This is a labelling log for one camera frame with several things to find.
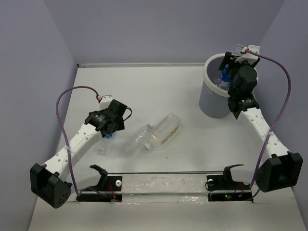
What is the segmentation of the clear slim bottle blue cap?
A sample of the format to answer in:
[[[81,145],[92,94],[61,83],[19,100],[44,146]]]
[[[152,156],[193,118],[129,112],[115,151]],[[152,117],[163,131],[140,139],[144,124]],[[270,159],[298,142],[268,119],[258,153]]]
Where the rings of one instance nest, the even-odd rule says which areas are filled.
[[[214,78],[212,82],[220,89],[228,90],[229,83],[226,81],[223,81],[221,78]]]

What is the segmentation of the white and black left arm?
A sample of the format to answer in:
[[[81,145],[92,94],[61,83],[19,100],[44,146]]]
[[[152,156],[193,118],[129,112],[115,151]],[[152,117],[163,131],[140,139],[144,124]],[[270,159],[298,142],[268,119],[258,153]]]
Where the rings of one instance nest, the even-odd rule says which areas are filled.
[[[111,100],[107,108],[90,112],[85,122],[71,140],[44,164],[34,164],[30,169],[31,191],[53,208],[60,208],[72,194],[79,190],[103,189],[109,184],[108,173],[93,164],[80,177],[73,173],[73,167],[86,152],[107,134],[124,130],[125,104]]]

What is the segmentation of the small blue label bottle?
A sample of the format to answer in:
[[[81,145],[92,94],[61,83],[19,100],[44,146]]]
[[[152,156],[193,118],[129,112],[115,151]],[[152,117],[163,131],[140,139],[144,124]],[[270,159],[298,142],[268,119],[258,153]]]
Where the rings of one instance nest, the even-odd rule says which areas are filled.
[[[112,141],[113,133],[107,133],[103,139],[97,143],[97,153],[100,155],[107,155]]]

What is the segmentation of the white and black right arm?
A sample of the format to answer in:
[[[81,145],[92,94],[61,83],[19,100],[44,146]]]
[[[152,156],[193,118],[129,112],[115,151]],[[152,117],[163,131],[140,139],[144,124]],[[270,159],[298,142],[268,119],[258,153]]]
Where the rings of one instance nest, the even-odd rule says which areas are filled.
[[[264,193],[293,187],[297,184],[303,164],[302,156],[289,151],[273,132],[286,104],[283,104],[273,124],[269,126],[253,95],[257,85],[255,66],[261,58],[262,55],[251,49],[245,49],[242,56],[227,52],[219,66],[219,70],[225,70],[229,76],[229,110],[260,150],[254,168],[243,164],[224,168],[221,182],[228,189],[234,188],[238,183],[245,183],[250,187],[256,184]]]

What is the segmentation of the blue label bottle white cap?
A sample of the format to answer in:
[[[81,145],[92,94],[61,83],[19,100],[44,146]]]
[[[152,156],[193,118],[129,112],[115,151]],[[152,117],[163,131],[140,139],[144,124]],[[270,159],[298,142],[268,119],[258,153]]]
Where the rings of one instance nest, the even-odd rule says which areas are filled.
[[[234,54],[234,55],[236,55],[236,54],[237,54],[237,51],[236,51],[236,50],[237,50],[237,48],[238,48],[239,46],[242,46],[242,45],[241,45],[241,44],[237,44],[237,46],[234,48],[234,51],[232,51],[231,53]],[[228,82],[228,83],[230,84],[230,66],[229,66],[229,65],[226,65],[225,68],[224,68],[224,70],[221,71],[221,79],[222,79],[223,81]]]

